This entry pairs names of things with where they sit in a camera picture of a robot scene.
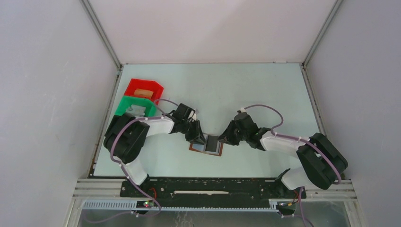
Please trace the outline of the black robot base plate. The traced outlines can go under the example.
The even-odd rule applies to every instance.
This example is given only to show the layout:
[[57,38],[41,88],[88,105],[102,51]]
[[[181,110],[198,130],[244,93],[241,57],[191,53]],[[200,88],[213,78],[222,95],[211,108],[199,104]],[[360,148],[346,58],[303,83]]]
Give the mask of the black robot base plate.
[[154,197],[164,208],[272,208],[269,201],[306,198],[300,189],[289,190],[275,178],[148,177],[138,189],[122,182],[120,197]]

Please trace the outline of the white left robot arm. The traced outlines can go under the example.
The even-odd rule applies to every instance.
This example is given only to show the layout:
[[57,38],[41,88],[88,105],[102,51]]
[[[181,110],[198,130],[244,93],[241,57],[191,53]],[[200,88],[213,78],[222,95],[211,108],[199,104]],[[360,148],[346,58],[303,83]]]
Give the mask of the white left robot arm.
[[182,133],[189,143],[206,144],[196,110],[179,104],[176,110],[154,117],[135,117],[130,113],[114,115],[105,133],[104,147],[110,158],[131,181],[131,191],[138,197],[149,192],[148,174],[139,154],[148,137]]

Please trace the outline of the brown leather card holder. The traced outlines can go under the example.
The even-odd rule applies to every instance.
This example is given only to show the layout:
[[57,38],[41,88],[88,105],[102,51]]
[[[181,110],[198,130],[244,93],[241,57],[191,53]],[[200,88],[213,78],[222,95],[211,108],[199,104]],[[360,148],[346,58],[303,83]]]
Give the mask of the brown leather card holder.
[[190,151],[199,152],[212,156],[222,156],[223,143],[218,140],[217,135],[204,134],[206,144],[191,143],[189,146]]

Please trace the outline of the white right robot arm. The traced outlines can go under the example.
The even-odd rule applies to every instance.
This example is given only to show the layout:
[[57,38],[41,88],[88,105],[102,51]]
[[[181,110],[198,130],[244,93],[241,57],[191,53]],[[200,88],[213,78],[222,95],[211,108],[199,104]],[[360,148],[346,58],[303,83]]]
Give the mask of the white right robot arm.
[[327,190],[339,183],[341,174],[349,166],[325,135],[317,132],[303,138],[278,134],[273,129],[258,127],[246,111],[238,112],[218,140],[231,146],[245,141],[254,149],[278,151],[297,158],[301,167],[284,171],[275,184],[275,192],[282,198],[306,185]]

